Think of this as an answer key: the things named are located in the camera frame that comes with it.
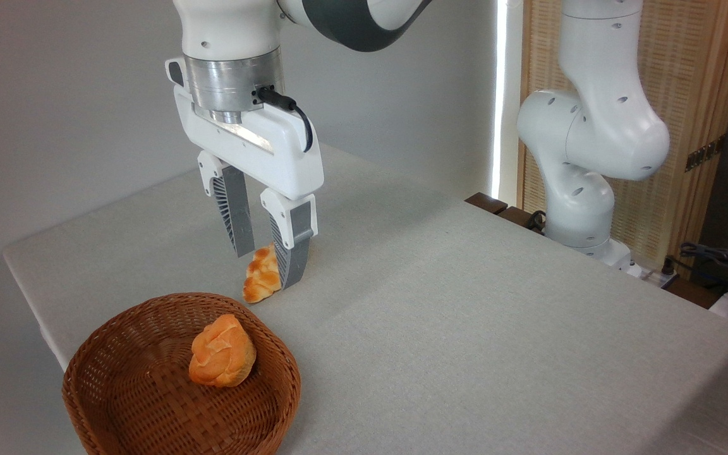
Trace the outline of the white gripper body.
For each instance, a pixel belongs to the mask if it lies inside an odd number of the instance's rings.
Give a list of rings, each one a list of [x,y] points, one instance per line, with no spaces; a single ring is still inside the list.
[[[314,193],[324,183],[318,142],[306,150],[306,128],[297,113],[272,104],[241,112],[239,124],[211,118],[193,100],[182,58],[166,61],[167,77],[174,83],[174,101],[191,142],[211,155],[257,179],[286,198],[296,200]]]

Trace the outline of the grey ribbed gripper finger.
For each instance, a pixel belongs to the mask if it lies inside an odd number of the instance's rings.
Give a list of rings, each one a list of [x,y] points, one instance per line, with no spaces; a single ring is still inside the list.
[[[198,164],[205,193],[216,202],[235,253],[242,257],[254,251],[245,174],[206,150],[199,153]]]
[[[270,216],[281,288],[286,289],[303,277],[311,239],[318,233],[315,195],[291,200],[265,189],[261,202]]]

